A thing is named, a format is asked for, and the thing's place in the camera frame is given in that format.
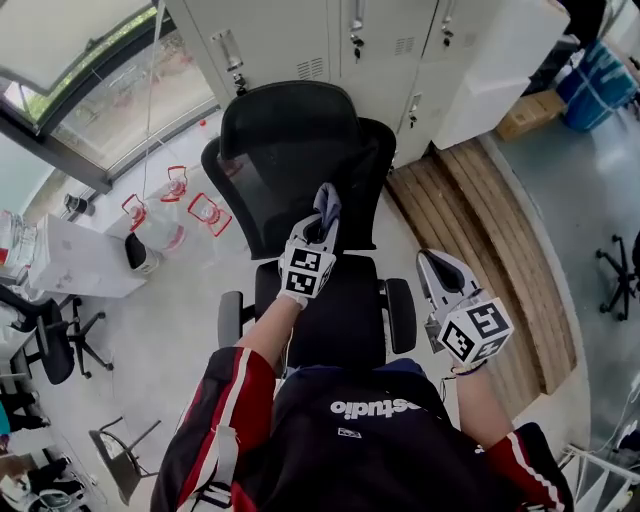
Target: red sleeve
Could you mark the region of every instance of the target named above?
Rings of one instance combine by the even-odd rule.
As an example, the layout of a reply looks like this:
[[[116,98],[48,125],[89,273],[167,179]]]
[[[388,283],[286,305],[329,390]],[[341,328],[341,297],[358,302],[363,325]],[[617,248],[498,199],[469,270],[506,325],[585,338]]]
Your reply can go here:
[[[491,469],[508,482],[524,507],[572,512],[573,498],[549,446],[535,423],[512,432],[486,453]]]
[[[263,444],[274,388],[275,374],[256,352],[236,347],[215,352],[164,456],[151,510],[174,512],[193,498],[220,471],[221,451],[237,450],[239,460]],[[235,446],[227,437],[223,448],[220,438],[229,433]]]

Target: black jacket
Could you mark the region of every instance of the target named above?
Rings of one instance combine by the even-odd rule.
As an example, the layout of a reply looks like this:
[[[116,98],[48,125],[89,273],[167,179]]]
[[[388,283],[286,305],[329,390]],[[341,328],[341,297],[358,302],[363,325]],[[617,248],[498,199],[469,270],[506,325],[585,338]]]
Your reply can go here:
[[[213,354],[165,455],[152,511],[222,510],[225,496],[241,512],[573,510],[537,425],[485,453],[417,374],[307,369],[275,404],[274,386],[257,353]],[[226,424],[235,446],[221,441]]]

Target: black chair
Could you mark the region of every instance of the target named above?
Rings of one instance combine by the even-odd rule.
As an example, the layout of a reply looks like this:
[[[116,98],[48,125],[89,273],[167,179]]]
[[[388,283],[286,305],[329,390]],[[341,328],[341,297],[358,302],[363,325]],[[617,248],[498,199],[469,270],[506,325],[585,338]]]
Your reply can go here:
[[[613,267],[618,274],[618,287],[616,288],[613,298],[609,304],[603,303],[600,305],[600,312],[608,313],[611,311],[622,297],[624,300],[624,313],[618,313],[617,316],[618,320],[622,322],[629,318],[629,298],[635,298],[636,290],[640,290],[640,283],[636,282],[640,278],[640,233],[638,233],[638,236],[636,237],[636,241],[633,245],[633,252],[631,253],[633,272],[630,271],[629,264],[627,263],[627,253],[624,248],[624,241],[622,238],[618,235],[613,235],[611,240],[614,243],[619,242],[620,244],[620,263],[613,259],[608,252],[603,251],[602,249],[598,249],[596,251],[596,258],[605,258]]]
[[[73,373],[75,361],[71,343],[76,345],[80,372],[85,378],[90,379],[91,373],[84,369],[84,352],[105,370],[113,370],[113,364],[105,363],[100,359],[87,343],[87,333],[99,319],[105,318],[104,312],[97,313],[84,327],[80,327],[78,307],[82,305],[82,300],[78,297],[73,299],[73,321],[71,322],[63,320],[60,306],[53,299],[35,304],[0,285],[0,302],[14,308],[22,316],[22,319],[11,327],[25,333],[36,330],[38,352],[26,356],[27,364],[42,361],[51,384],[60,384]],[[71,326],[73,331],[68,334],[67,331]]]
[[[370,369],[386,362],[382,310],[395,353],[415,347],[416,315],[406,281],[378,280],[371,258],[343,254],[373,250],[373,218],[396,147],[393,132],[359,119],[347,94],[319,82],[283,82],[234,99],[221,136],[202,154],[205,172],[235,214],[253,259],[278,257],[292,227],[313,213],[325,182],[342,201],[337,262],[318,298],[300,315],[288,366]],[[220,304],[218,338],[230,346],[243,325],[259,319],[280,290],[277,261],[256,272],[255,305],[240,292]]]
[[[120,494],[122,503],[129,506],[131,496],[138,487],[140,480],[156,476],[158,474],[149,473],[144,469],[138,462],[138,457],[133,453],[133,449],[140,441],[147,437],[153,429],[160,425],[160,420],[157,420],[140,437],[138,437],[138,439],[128,446],[115,434],[107,431],[109,427],[112,427],[122,420],[123,417],[120,416],[117,420],[101,427],[99,430],[90,430],[89,437],[98,450],[98,455],[113,477],[113,480],[118,487],[118,493]],[[118,450],[118,453],[115,455],[112,453],[114,447]]]

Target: wooden floor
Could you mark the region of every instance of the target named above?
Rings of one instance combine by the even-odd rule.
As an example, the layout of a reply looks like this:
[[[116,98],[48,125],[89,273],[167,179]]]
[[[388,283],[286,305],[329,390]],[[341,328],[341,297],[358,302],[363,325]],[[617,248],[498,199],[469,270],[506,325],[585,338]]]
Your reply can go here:
[[[466,262],[503,300],[515,333],[490,370],[509,414],[557,389],[576,366],[560,295],[531,226],[480,144],[402,167],[388,188],[422,247]]]

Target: blue container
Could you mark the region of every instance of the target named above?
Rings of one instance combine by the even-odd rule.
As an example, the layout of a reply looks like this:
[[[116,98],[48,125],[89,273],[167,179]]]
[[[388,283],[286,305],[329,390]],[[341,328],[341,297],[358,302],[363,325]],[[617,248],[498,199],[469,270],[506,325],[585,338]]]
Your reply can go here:
[[[557,92],[567,104],[565,124],[586,132],[626,105],[637,90],[638,84],[620,59],[605,44],[594,41]]]

